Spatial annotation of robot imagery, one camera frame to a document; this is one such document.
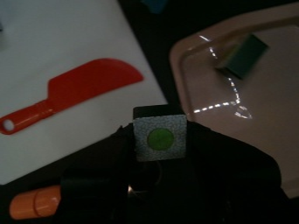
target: green circle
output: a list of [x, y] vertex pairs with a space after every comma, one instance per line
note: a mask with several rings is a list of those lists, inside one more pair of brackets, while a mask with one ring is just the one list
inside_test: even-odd
[[165, 151], [173, 145], [173, 133], [168, 129], [153, 129], [146, 137], [146, 144], [154, 151]]

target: white table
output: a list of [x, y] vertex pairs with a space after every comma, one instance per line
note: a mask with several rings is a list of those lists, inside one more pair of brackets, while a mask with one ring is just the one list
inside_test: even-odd
[[133, 107], [165, 99], [116, 0], [0, 0], [0, 20], [0, 116], [45, 99], [48, 80], [93, 59], [120, 59], [144, 76], [15, 134], [0, 134], [2, 185], [130, 123]]

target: dark background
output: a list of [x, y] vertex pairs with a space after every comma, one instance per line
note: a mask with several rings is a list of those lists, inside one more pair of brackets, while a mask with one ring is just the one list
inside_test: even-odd
[[[164, 97], [169, 103], [178, 103], [168, 61], [173, 44], [225, 18], [244, 12], [296, 2], [293, 0], [169, 0], [161, 14], [153, 14], [138, 0], [117, 1], [153, 70]], [[58, 184], [62, 171], [72, 161], [84, 155], [85, 151], [81, 150], [73, 153], [11, 183], [0, 186], [0, 223], [50, 223], [50, 219], [10, 220], [7, 215], [9, 201], [22, 191]], [[164, 168], [170, 169], [169, 167], [173, 166], [174, 162], [170, 162]], [[178, 176], [184, 181], [192, 178], [190, 176], [186, 178], [182, 172], [178, 173]]]

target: spatula handle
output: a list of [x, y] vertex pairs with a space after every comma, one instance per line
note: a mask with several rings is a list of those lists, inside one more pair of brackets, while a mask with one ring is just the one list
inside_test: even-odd
[[53, 114], [49, 102], [40, 101], [0, 118], [0, 132], [10, 135]]

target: white surface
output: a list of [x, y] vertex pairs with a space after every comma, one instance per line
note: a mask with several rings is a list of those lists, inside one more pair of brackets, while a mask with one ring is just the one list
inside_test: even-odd
[[[189, 119], [274, 159], [289, 198], [299, 196], [297, 25], [299, 3], [250, 12], [182, 39], [170, 57]], [[225, 77], [214, 66], [250, 32], [268, 50], [244, 80]]]
[[0, 116], [46, 98], [46, 82], [98, 58], [129, 63], [144, 81], [84, 101], [10, 136], [0, 134], [0, 184], [65, 157], [164, 104], [116, 0], [0, 0]]

